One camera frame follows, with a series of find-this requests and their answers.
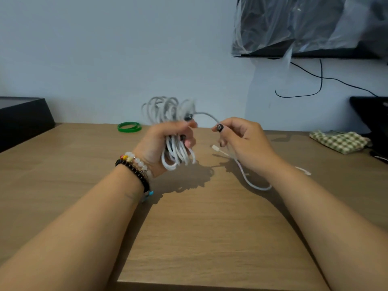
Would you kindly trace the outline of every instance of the black beaded bracelet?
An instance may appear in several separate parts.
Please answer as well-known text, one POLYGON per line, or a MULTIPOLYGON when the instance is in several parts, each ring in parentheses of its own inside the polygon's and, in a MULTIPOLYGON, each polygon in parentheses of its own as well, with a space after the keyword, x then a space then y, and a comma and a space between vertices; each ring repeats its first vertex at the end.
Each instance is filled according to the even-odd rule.
POLYGON ((123 164, 126 167, 128 167, 138 177, 138 179, 140 180, 140 182, 142 182, 142 184, 144 186, 143 193, 149 191, 149 183, 140 171, 138 171, 132 164, 130 164, 129 162, 127 162, 125 160, 119 159, 118 161, 116 161, 116 166, 118 166, 119 164, 123 164))

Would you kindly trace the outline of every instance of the black wire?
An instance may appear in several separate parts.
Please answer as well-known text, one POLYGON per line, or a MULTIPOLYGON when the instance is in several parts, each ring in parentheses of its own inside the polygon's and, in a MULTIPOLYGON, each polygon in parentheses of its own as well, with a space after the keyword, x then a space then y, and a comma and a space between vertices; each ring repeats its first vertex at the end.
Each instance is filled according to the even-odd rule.
POLYGON ((275 90, 275 94, 278 96, 278 97, 281 97, 281 98, 297 98, 297 97, 308 97, 308 96, 313 96, 313 95, 317 95, 321 90, 322 90, 322 85, 323 85, 323 67, 322 67, 322 59, 319 59, 319 63, 321 64, 321 76, 316 76, 315 74, 312 74, 313 76, 316 76, 317 78, 321 78, 321 86, 319 87, 319 91, 316 92, 316 93, 313 93, 313 94, 310 94, 310 95, 301 95, 301 96, 291 96, 291 97, 284 97, 284 96, 280 96, 276 90, 275 90))
MULTIPOLYGON (((311 74, 312 76, 315 76, 315 77, 317 77, 317 78, 320 78, 320 76, 317 76, 317 75, 315 75, 315 74, 313 74, 313 73, 307 71, 306 69, 304 69, 303 67, 299 66, 299 65, 296 64, 296 63, 291 62, 291 64, 292 64, 292 65, 295 65, 296 67, 300 68, 301 70, 307 72, 308 74, 311 74)), ((367 89, 364 89, 364 88, 361 88, 361 87, 357 87, 357 86, 353 86, 352 84, 347 84, 347 83, 345 83, 345 82, 343 82, 343 81, 341 81, 341 80, 339 80, 339 79, 336 79, 336 78, 324 78, 324 79, 333 79, 333 80, 338 81, 338 82, 340 82, 340 83, 343 83, 343 84, 345 84, 345 85, 347 85, 347 86, 349 86, 349 87, 356 88, 356 89, 363 90, 363 91, 367 91, 367 92, 371 93, 373 96, 378 97, 375 93, 373 93, 373 92, 371 92, 371 91, 369 91, 369 90, 367 90, 367 89)))
POLYGON ((345 82, 341 81, 340 79, 336 79, 336 78, 325 78, 325 77, 323 77, 322 60, 319 59, 319 62, 321 63, 321 76, 317 76, 316 74, 307 71, 306 69, 304 69, 303 67, 299 66, 298 64, 291 62, 292 65, 295 65, 296 67, 298 67, 298 68, 300 68, 301 70, 307 72, 308 74, 311 74, 312 76, 321 79, 321 87, 320 87, 320 89, 319 89, 318 92, 316 92, 315 94, 311 94, 311 95, 293 96, 293 97, 283 97, 283 96, 278 95, 278 93, 277 93, 276 90, 275 90, 275 94, 276 94, 277 96, 281 97, 281 98, 308 97, 308 96, 316 95, 316 94, 319 93, 319 92, 321 91, 321 89, 322 89, 322 80, 323 80, 323 79, 333 79, 333 80, 338 81, 338 82, 340 82, 340 83, 343 83, 343 84, 345 84, 345 85, 347 85, 347 86, 349 86, 349 87, 356 88, 356 89, 363 90, 363 91, 367 91, 367 92, 371 93, 373 96, 378 97, 375 93, 373 93, 373 92, 371 92, 371 91, 369 91, 369 90, 367 90, 367 89, 364 89, 364 88, 361 88, 361 87, 357 87, 357 86, 354 86, 354 85, 352 85, 352 84, 345 83, 345 82))

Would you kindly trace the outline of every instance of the black nail polish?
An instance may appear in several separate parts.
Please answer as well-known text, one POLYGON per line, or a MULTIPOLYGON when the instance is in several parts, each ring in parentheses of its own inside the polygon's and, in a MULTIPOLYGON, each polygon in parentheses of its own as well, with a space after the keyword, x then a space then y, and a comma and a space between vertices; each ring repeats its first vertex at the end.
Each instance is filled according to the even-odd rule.
POLYGON ((218 132, 221 132, 223 128, 224 128, 224 126, 222 124, 220 124, 220 123, 218 123, 216 125, 216 129, 217 129, 218 132))
POLYGON ((191 121, 192 119, 193 119, 193 115, 191 113, 186 114, 184 117, 185 121, 191 121))

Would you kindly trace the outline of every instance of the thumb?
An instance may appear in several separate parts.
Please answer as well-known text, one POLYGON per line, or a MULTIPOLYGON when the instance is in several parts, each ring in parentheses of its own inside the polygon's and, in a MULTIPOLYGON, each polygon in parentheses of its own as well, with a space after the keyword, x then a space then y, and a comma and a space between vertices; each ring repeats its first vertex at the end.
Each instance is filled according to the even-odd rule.
POLYGON ((163 136, 172 136, 183 132, 189 127, 190 122, 187 121, 168 121, 158 124, 158 132, 163 136))
POLYGON ((241 138, 227 126, 222 128, 220 135, 222 139, 228 141, 232 146, 241 141, 241 138))

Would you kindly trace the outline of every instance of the wooden table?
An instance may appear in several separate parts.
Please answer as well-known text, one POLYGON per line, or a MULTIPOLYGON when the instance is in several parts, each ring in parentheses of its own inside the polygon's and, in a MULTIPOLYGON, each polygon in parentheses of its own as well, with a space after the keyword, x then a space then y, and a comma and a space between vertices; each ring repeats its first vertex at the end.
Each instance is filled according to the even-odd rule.
MULTIPOLYGON (((126 134, 109 124, 61 124, 1 153, 0 264, 106 175, 145 130, 126 134)), ((195 135, 199 164, 153 182, 155 195, 138 206, 129 224, 111 276, 119 283, 111 288, 153 289, 148 283, 154 283, 173 290, 328 290, 277 192, 247 186, 234 161, 210 148, 217 133, 200 128, 195 135)), ((388 229, 385 164, 366 152, 341 155, 306 133, 268 137, 290 163, 388 229)), ((259 176, 250 179, 267 185, 259 176)))

